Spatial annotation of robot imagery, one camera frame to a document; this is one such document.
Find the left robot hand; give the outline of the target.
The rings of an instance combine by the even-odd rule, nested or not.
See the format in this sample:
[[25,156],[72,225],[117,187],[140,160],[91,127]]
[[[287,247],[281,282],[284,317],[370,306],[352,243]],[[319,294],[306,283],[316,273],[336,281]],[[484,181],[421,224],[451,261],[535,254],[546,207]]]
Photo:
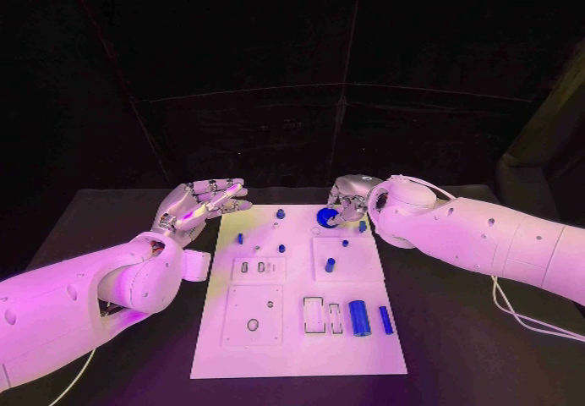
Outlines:
[[252,207],[252,203],[241,199],[246,194],[242,178],[180,184],[159,205],[151,231],[173,239],[185,248],[199,236],[209,219]]

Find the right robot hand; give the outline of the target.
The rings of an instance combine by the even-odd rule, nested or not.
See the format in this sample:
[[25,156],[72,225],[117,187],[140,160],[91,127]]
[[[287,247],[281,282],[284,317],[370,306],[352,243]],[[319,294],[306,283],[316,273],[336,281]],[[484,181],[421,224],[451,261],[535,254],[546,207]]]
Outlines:
[[359,221],[368,213],[368,199],[382,179],[363,174],[339,177],[329,192],[327,208],[342,205],[337,214],[327,220],[329,226]]

